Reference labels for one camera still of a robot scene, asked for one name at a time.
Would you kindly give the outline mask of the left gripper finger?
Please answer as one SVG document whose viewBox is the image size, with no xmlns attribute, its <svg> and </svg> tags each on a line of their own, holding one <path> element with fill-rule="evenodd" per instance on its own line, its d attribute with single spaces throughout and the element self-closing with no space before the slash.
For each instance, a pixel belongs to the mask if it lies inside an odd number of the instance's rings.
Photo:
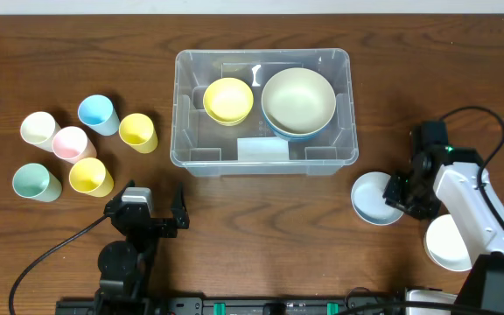
<svg viewBox="0 0 504 315">
<path fill-rule="evenodd" d="M 182 184 L 177 186 L 176 192 L 171 203 L 171 212 L 173 219 L 176 221 L 177 228 L 188 229 L 190 226 L 189 214 L 186 208 L 184 198 L 184 188 Z"/>
<path fill-rule="evenodd" d="M 134 180 L 130 180 L 126 186 L 120 191 L 118 192 L 109 202 L 108 202 L 108 208 L 119 208 L 121 207 L 122 205 L 122 196 L 123 194 L 126 192 L 126 190 L 130 187 L 134 187 L 135 186 L 135 181 Z"/>
</svg>

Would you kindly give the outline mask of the small grey-blue bowl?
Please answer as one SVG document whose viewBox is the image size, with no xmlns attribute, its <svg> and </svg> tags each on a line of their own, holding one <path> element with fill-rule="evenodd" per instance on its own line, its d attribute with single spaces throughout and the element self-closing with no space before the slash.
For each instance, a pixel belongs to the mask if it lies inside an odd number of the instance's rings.
<svg viewBox="0 0 504 315">
<path fill-rule="evenodd" d="M 369 224 L 391 225 L 400 220 L 403 212 L 388 206 L 382 197 L 391 176 L 380 171 L 361 175 L 353 184 L 351 201 L 357 215 Z"/>
</svg>

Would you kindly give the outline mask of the small white bowl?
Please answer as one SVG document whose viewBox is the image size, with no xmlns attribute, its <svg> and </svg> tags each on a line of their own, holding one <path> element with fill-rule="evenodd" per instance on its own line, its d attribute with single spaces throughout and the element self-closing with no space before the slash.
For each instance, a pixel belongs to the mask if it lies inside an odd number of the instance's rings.
<svg viewBox="0 0 504 315">
<path fill-rule="evenodd" d="M 423 245 L 427 256 L 438 266 L 454 272 L 472 268 L 466 245 L 450 214 L 433 220 L 428 226 Z"/>
</svg>

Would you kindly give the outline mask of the dark blue bowl front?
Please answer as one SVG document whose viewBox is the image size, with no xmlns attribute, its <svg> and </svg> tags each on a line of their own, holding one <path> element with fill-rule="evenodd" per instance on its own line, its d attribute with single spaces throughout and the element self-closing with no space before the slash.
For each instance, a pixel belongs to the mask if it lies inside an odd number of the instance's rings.
<svg viewBox="0 0 504 315">
<path fill-rule="evenodd" d="M 317 131 L 314 131 L 312 133 L 308 133 L 308 134 L 305 134 L 305 135 L 294 135 L 294 134 L 291 134 L 289 132 L 283 132 L 281 130 L 279 130 L 271 121 L 270 119 L 265 115 L 263 114 L 262 115 L 262 118 L 265 120 L 266 122 L 266 125 L 269 127 L 269 129 L 277 136 L 277 137 L 280 137 L 282 138 L 283 140 L 285 141 L 288 141 L 288 142 L 304 142 L 304 141 L 307 141 L 307 140 L 310 140 L 310 139 L 313 139 L 314 137 L 317 137 L 319 134 L 323 133 L 329 126 L 330 126 L 330 123 L 331 121 L 329 121 L 324 127 L 322 127 L 321 129 L 317 130 Z"/>
</svg>

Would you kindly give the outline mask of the large beige bowl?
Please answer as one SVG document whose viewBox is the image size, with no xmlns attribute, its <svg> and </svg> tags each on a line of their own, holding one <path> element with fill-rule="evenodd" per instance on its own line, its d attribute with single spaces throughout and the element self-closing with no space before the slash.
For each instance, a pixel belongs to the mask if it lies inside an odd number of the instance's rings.
<svg viewBox="0 0 504 315">
<path fill-rule="evenodd" d="M 305 135 L 324 127 L 337 108 L 332 85 L 307 68 L 274 74 L 261 95 L 262 113 L 281 131 Z"/>
</svg>

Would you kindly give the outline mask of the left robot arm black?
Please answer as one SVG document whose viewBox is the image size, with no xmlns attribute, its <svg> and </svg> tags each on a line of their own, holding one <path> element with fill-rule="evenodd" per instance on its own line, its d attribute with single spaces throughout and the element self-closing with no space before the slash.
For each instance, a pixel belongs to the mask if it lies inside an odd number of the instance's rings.
<svg viewBox="0 0 504 315">
<path fill-rule="evenodd" d="M 153 198 L 149 188 L 130 181 L 104 208 L 104 215 L 125 239 L 105 246 L 98 256 L 101 272 L 97 310 L 149 313 L 151 299 L 146 289 L 154 265 L 158 242 L 175 238 L 180 229 L 188 229 L 189 215 L 183 186 L 175 190 L 171 216 L 153 218 Z"/>
</svg>

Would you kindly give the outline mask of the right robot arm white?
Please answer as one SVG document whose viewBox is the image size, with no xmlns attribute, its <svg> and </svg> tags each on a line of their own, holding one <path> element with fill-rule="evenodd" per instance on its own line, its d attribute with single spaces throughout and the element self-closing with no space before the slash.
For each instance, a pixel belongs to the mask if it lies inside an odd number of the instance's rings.
<svg viewBox="0 0 504 315">
<path fill-rule="evenodd" d="M 385 203 L 418 220 L 445 207 L 472 262 L 454 313 L 504 314 L 504 206 L 484 161 L 475 149 L 451 146 L 442 121 L 422 122 L 410 138 L 411 169 L 391 177 Z"/>
</svg>

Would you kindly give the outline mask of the small yellow bowl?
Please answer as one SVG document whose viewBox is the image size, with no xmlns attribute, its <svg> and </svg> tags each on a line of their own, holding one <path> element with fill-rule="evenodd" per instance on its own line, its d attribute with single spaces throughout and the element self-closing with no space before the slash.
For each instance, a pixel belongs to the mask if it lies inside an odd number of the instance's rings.
<svg viewBox="0 0 504 315">
<path fill-rule="evenodd" d="M 254 104 L 252 89 L 236 78 L 221 78 L 210 84 L 203 96 L 206 113 L 218 124 L 235 126 L 242 123 Z"/>
</svg>

